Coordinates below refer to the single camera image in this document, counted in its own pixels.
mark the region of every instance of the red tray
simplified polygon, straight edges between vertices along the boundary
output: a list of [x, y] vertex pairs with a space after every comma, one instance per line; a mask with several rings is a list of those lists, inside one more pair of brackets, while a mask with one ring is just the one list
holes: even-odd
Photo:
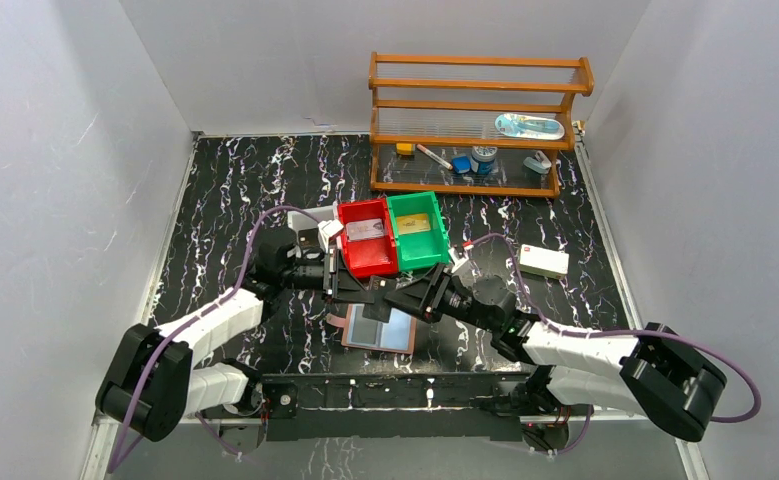
[[357, 278], [398, 273], [398, 253], [386, 199], [342, 203], [336, 209], [342, 225], [379, 218], [386, 233], [380, 238], [349, 242], [347, 232], [342, 230], [342, 255], [348, 270]]

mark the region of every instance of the small white box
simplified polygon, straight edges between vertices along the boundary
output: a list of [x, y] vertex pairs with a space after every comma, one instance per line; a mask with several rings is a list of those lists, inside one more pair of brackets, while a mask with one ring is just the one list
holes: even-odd
[[519, 269], [523, 272], [562, 280], [569, 272], [569, 254], [522, 245], [519, 252]]

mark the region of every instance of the plastic bin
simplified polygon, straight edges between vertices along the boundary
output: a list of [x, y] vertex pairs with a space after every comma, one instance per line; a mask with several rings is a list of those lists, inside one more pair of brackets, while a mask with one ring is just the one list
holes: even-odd
[[[386, 204], [389, 206], [392, 231], [395, 234], [398, 250], [398, 266], [401, 270], [428, 268], [439, 262], [449, 261], [448, 232], [445, 231], [439, 203], [433, 192], [388, 197]], [[427, 214], [430, 230], [401, 235], [398, 231], [397, 218], [419, 213]]]
[[[342, 255], [348, 270], [357, 277], [371, 275], [391, 275], [398, 273], [398, 255], [395, 251], [395, 235], [389, 219], [386, 199], [365, 200], [362, 202], [342, 203], [336, 208], [339, 221], [345, 225], [342, 230]], [[381, 219], [385, 235], [380, 238], [350, 241], [347, 225], [351, 222]]]

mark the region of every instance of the card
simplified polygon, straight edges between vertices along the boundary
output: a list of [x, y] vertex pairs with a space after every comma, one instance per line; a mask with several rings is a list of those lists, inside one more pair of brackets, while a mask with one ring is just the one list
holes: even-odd
[[345, 234], [348, 236], [349, 242], [357, 242], [359, 240], [380, 238], [386, 235], [386, 232], [383, 230], [383, 219], [373, 218], [371, 220], [349, 222], [345, 225]]
[[398, 226], [398, 235], [427, 232], [430, 230], [430, 218], [428, 218], [426, 213], [402, 215], [395, 218], [395, 224]]

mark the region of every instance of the yellow block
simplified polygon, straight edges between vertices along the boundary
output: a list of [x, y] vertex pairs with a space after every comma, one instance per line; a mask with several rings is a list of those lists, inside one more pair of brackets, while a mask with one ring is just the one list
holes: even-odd
[[426, 213], [403, 215], [395, 219], [395, 225], [398, 226], [398, 235], [426, 232], [430, 230], [430, 219]]
[[398, 155], [412, 155], [415, 152], [415, 145], [412, 143], [396, 143], [395, 150]]

